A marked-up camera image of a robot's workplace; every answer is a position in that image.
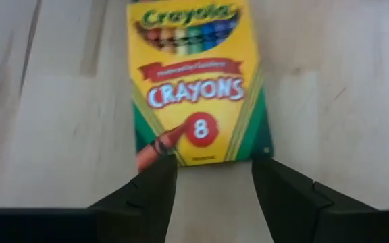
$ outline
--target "crayon illustration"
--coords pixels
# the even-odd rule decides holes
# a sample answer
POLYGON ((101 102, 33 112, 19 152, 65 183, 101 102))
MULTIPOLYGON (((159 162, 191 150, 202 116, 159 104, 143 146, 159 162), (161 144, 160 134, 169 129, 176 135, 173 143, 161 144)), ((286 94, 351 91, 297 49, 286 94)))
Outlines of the crayon illustration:
POLYGON ((167 153, 168 150, 174 148, 179 139, 185 133, 187 123, 183 124, 162 133, 150 145, 139 151, 136 155, 138 163, 138 171, 142 172, 152 165, 160 156, 167 153))
POLYGON ((229 37, 240 18, 237 11, 228 20, 215 20, 209 23, 185 28, 146 29, 140 22, 134 23, 137 32, 150 45, 161 51, 178 56, 201 53, 210 50, 229 37))
POLYGON ((202 32, 199 26, 190 26, 187 30, 187 37, 189 39, 188 53, 195 54, 203 51, 202 46, 202 32))
POLYGON ((147 30, 145 33, 145 38, 148 41, 150 45, 153 45, 154 47, 160 48, 160 37, 161 30, 160 28, 154 28, 152 30, 147 30))
POLYGON ((211 23, 203 24, 201 26, 203 36, 203 50, 210 50, 216 46, 214 25, 211 23))
POLYGON ((168 53, 175 53, 175 46, 173 44, 174 39, 174 28, 162 28, 160 32, 160 43, 162 44, 162 51, 168 53))
POLYGON ((187 29, 186 28, 175 29, 174 38, 176 44, 176 54, 179 56, 188 55, 187 29))

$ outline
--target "red banner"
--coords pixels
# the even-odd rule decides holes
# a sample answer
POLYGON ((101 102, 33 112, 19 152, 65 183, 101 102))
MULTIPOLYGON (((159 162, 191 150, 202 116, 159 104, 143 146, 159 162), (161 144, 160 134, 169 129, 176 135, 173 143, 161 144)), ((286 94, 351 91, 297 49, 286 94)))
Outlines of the red banner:
POLYGON ((152 82, 161 82, 205 72, 241 74, 241 63, 241 61, 233 61, 228 58, 203 58, 167 66, 162 66, 161 63, 156 62, 142 66, 139 69, 143 74, 143 80, 151 79, 152 82))

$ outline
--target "crayola crayon box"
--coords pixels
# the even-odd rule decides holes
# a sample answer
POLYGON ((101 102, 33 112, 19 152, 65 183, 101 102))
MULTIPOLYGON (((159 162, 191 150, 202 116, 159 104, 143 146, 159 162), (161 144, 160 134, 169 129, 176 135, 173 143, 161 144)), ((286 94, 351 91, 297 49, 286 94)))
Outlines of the crayola crayon box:
POLYGON ((181 166, 272 156, 264 77, 245 0, 128 6, 136 149, 186 124, 181 166))

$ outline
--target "light wooden surface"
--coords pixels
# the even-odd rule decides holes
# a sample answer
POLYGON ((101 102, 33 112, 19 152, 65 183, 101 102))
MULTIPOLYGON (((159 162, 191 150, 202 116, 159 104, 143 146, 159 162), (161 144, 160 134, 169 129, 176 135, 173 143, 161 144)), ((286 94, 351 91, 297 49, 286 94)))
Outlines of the light wooden surface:
MULTIPOLYGON (((85 207, 135 176, 125 7, 43 1, 0 206, 85 207)), ((251 7, 276 159, 389 208, 389 1, 251 7)), ((271 242, 250 164, 181 169, 167 241, 271 242)))

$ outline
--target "number 8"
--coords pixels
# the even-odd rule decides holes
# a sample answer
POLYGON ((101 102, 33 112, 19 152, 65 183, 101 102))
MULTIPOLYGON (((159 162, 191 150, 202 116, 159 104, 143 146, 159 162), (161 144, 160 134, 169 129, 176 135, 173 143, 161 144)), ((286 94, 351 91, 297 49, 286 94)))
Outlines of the number 8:
POLYGON ((204 138, 208 136, 207 122, 204 119, 199 119, 194 124, 194 136, 196 138, 204 138))

